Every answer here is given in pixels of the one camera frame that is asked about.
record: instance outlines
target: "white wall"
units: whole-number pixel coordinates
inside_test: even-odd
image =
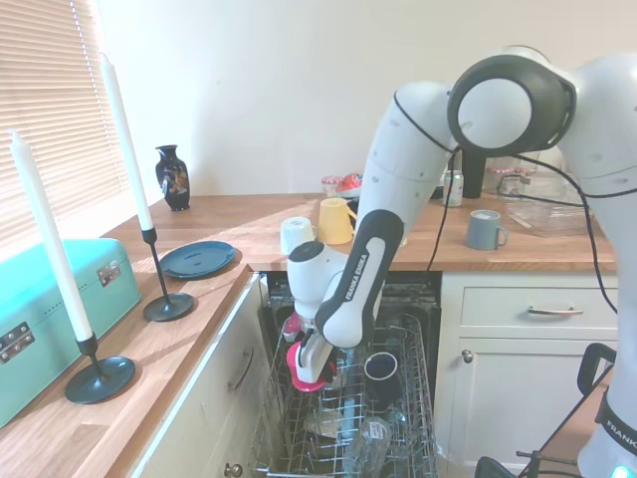
[[[563,68],[637,51],[634,0],[100,0],[148,185],[177,143],[195,194],[320,190],[362,171],[392,93],[503,45]]]

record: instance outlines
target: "yellow mug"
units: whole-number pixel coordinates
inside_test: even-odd
[[[344,244],[354,237],[354,228],[349,216],[356,219],[348,207],[347,201],[340,197],[331,197],[320,202],[318,212],[318,238],[325,244]]]

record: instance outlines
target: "grey mug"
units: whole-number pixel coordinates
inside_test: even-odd
[[[491,251],[507,245],[509,231],[500,223],[500,213],[478,209],[471,213],[467,245],[473,249]]]

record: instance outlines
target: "black candlestick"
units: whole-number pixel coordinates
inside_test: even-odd
[[[98,360],[96,335],[78,342],[80,351],[91,358],[91,365],[76,373],[65,389],[67,399],[74,403],[96,403],[122,390],[135,374],[130,358],[110,357]]]
[[[155,268],[157,269],[157,275],[159,276],[159,284],[161,284],[161,291],[163,292],[162,297],[158,297],[144,308],[143,316],[149,321],[167,322],[188,315],[195,303],[192,296],[182,292],[168,294],[168,290],[166,289],[163,271],[159,265],[159,258],[157,257],[157,250],[155,249],[157,231],[154,227],[147,231],[141,231],[141,237],[143,237],[143,242],[150,246],[152,258],[155,261]]]

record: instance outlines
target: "dishwasher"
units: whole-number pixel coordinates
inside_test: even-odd
[[[272,363],[250,447],[251,476],[362,477],[354,471],[348,449],[368,417],[382,418],[391,430],[382,478],[439,476],[432,407],[440,282],[440,273],[389,273],[373,343],[342,352],[337,360],[339,379],[305,393],[292,385],[286,364],[291,345],[280,334],[294,308],[287,276],[268,273],[268,313],[262,316],[262,327]],[[385,409],[378,409],[367,393],[363,372],[366,357],[377,352],[398,358],[402,383],[402,397]]]

